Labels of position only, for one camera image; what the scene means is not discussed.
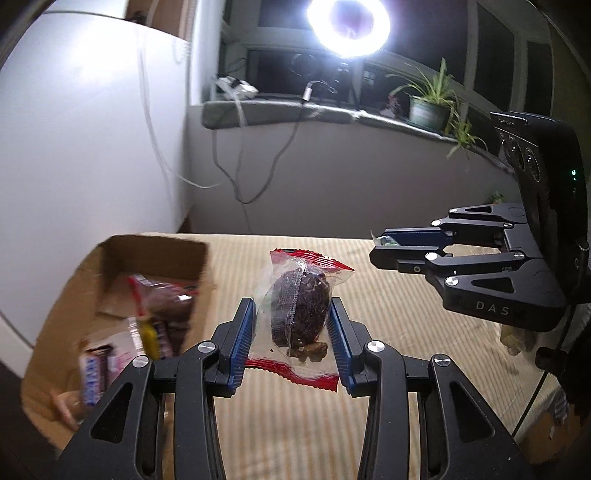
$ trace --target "cardboard box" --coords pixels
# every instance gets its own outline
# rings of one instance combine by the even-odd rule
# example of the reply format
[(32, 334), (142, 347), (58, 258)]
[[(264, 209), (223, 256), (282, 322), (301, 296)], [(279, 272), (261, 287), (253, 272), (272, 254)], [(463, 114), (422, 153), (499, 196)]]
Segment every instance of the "cardboard box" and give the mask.
[(73, 432), (63, 424), (50, 397), (51, 389), (79, 390), (79, 340), (117, 325), (121, 319), (100, 313), (104, 294), (122, 272), (146, 277), (188, 280), (199, 285), (191, 329), (183, 351), (203, 340), (203, 326), (213, 290), (207, 245), (186, 238), (157, 235), (113, 236), (96, 246), (78, 266), (51, 309), (22, 380), (22, 407), (33, 425), (57, 448)]

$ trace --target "blue gripper pad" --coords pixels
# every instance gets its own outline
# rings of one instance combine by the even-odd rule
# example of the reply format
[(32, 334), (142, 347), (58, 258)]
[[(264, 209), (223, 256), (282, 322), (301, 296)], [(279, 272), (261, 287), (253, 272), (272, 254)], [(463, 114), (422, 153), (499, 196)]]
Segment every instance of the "blue gripper pad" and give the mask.
[(230, 354), (230, 374), (228, 378), (228, 387), (236, 392), (236, 389), (242, 385), (242, 378), (244, 377), (244, 369), (246, 368), (246, 360), (248, 359), (248, 352), (251, 349), (252, 343), (252, 328), (254, 326), (255, 318), (255, 303), (252, 299), (243, 299), (248, 301), (246, 305), (246, 312), (242, 317), (240, 329), (236, 336), (236, 341), (232, 347)]
[(341, 384), (352, 397), (367, 395), (368, 387), (376, 378), (365, 369), (363, 346), (371, 340), (365, 325), (351, 322), (340, 298), (330, 302), (330, 314), (326, 324), (335, 353)]
[(392, 237), (401, 247), (436, 247), (442, 249), (453, 245), (453, 238), (440, 228), (395, 228), (386, 230), (383, 235)]
[(218, 325), (212, 342), (219, 348), (217, 364), (206, 373), (206, 382), (217, 397), (231, 397), (242, 384), (252, 343), (255, 303), (242, 299), (231, 322)]

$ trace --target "ring light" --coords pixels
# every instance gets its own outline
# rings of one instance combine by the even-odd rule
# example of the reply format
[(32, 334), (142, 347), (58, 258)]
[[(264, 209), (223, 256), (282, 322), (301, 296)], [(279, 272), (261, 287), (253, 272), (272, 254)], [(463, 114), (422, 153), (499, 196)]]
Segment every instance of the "ring light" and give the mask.
[(335, 30), (330, 19), (337, 1), (312, 0), (308, 7), (308, 21), (320, 43), (343, 58), (371, 55), (382, 48), (390, 35), (390, 18), (382, 2), (356, 0), (372, 14), (374, 25), (371, 32), (362, 38), (347, 38)]

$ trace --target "white wall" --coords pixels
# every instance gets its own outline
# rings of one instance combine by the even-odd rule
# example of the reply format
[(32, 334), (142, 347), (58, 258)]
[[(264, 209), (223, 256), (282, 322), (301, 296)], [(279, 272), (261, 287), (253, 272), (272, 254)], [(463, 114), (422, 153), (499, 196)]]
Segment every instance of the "white wall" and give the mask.
[(56, 0), (46, 12), (81, 12), (125, 18), (128, 0)]
[[(212, 161), (212, 132), (201, 126), (201, 107), (189, 108), (195, 178), (222, 185), (194, 191), (196, 232), (246, 233), (240, 204)], [(272, 159), (294, 124), (248, 127), (240, 185), (245, 198), (265, 183)], [(232, 175), (239, 129), (218, 132), (219, 161)], [(477, 154), (447, 160), (450, 144), (408, 133), (304, 122), (266, 194), (247, 206), (254, 233), (368, 238), (369, 231), (429, 226), (452, 207), (482, 204), (494, 191), (518, 201), (513, 178)]]
[[(138, 33), (155, 132), (180, 171), (186, 42), (113, 18), (44, 14), (0, 70), (0, 310), (31, 343), (97, 243), (175, 231), (188, 210), (187, 190), (176, 179), (167, 188), (150, 144)], [(8, 355), (0, 349), (10, 365)]]

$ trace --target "dark window glass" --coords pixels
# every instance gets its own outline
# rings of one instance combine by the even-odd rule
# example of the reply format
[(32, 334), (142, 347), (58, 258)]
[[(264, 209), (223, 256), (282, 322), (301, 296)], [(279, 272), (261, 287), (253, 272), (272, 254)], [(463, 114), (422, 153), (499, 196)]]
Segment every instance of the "dark window glass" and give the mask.
[[(491, 118), (484, 113), (470, 108), (468, 109), (468, 120), (472, 124), (470, 134), (483, 139), (486, 142), (488, 151), (498, 156), (501, 151), (501, 140), (492, 126)], [(476, 141), (476, 146), (484, 148), (484, 145), (480, 141)]]
[[(406, 85), (408, 79), (399, 76), (388, 77), (390, 72), (384, 69), (365, 65), (363, 67), (363, 83), (359, 104), (366, 109), (381, 111), (386, 108), (388, 94), (400, 85)], [(410, 99), (404, 92), (396, 95), (400, 106), (399, 113), (408, 117)]]
[(524, 111), (550, 116), (553, 74), (550, 45), (527, 43), (527, 93)]
[(468, 44), (466, 0), (384, 0), (392, 31), (384, 49), (464, 82)]
[(310, 0), (262, 0), (259, 27), (310, 30), (306, 18), (309, 5)]
[(223, 20), (228, 25), (230, 24), (230, 19), (232, 18), (232, 3), (233, 0), (226, 0), (226, 5), (223, 8)]
[(217, 72), (222, 75), (226, 73), (226, 54), (228, 52), (228, 45), (223, 40), (220, 41), (220, 51), (217, 56)]
[[(334, 86), (333, 81), (339, 63), (339, 59), (327, 55), (312, 56), (290, 51), (249, 50), (246, 80), (261, 93), (280, 93), (301, 97), (306, 84), (312, 80), (324, 80)], [(313, 92), (314, 97), (318, 97), (321, 92), (322, 97), (333, 98), (333, 95), (321, 86), (316, 86)]]
[(478, 5), (478, 63), (474, 90), (503, 111), (513, 88), (515, 40), (494, 15)]

